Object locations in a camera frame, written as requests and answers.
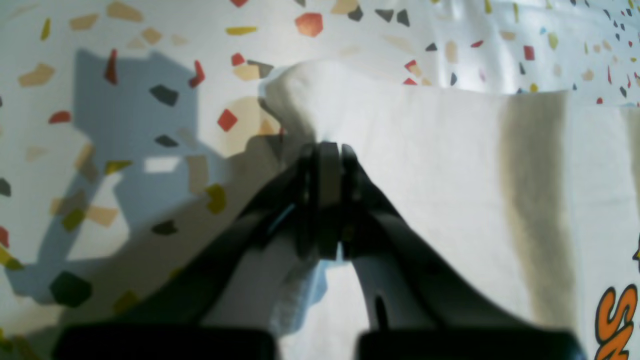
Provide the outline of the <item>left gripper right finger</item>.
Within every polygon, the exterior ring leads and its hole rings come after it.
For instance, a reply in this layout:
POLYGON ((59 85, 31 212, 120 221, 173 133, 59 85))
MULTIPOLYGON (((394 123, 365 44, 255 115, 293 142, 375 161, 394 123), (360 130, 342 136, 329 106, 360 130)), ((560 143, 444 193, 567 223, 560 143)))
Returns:
POLYGON ((400 216, 348 145, 330 144, 338 239, 365 301, 357 360, 583 360, 568 330, 515 316, 482 295, 400 216))

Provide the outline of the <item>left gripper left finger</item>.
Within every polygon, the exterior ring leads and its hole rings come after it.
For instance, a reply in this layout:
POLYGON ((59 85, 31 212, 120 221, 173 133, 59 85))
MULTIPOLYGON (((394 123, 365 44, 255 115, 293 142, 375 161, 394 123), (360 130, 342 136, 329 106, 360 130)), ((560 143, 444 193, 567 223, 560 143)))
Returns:
POLYGON ((55 360, 275 360, 290 272, 330 258, 330 143, 308 144, 176 278, 114 319, 70 326, 55 360))

